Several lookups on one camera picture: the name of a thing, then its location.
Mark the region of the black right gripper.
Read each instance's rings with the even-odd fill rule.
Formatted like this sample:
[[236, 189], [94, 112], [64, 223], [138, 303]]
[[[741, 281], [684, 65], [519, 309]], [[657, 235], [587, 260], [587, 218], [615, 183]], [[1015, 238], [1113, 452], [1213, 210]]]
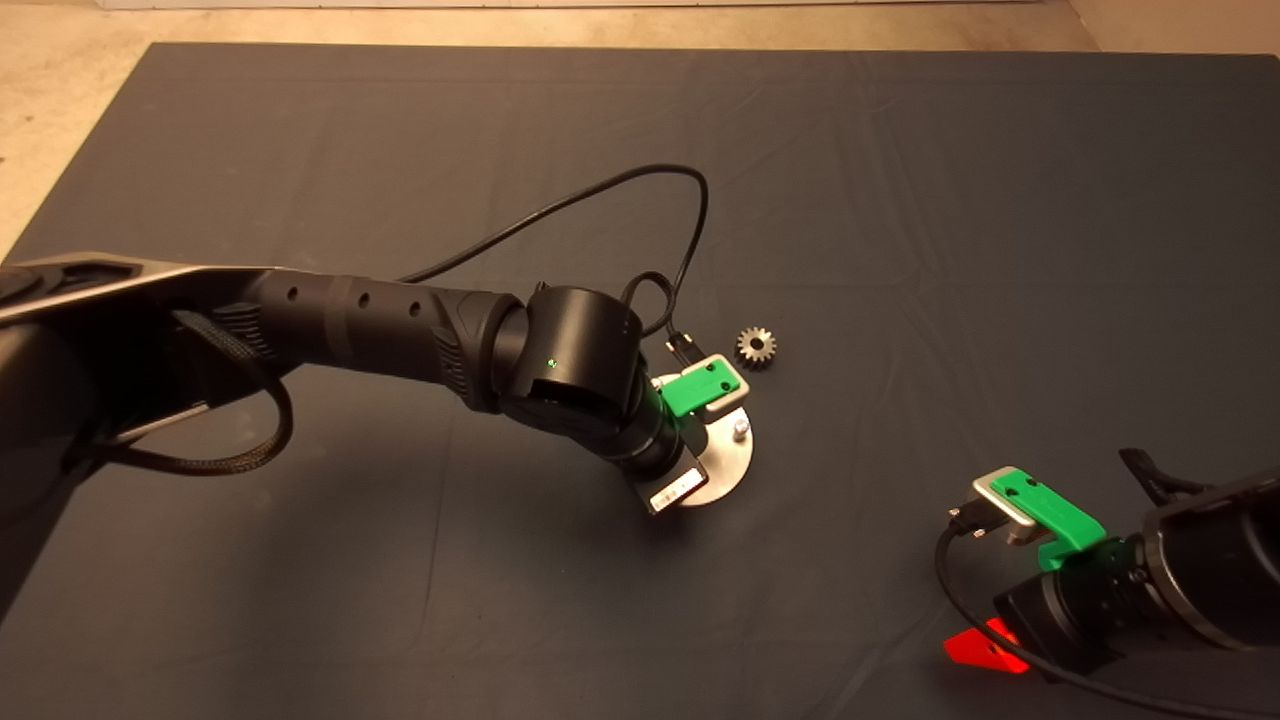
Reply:
[[[995, 610], [1020, 646], [1061, 671], [1089, 675], [1096, 647], [1070, 619], [1056, 575], [1037, 575], [993, 597]], [[943, 642], [951, 662], [984, 670], [1024, 674], [1030, 665], [1009, 653], [975, 628]]]

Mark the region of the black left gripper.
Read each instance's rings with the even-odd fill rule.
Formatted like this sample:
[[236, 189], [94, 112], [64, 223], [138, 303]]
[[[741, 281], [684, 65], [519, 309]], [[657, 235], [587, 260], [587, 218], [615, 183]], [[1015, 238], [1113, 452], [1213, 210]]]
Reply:
[[650, 443], [622, 460], [622, 473], [650, 516], [676, 509], [710, 479], [687, 442]]

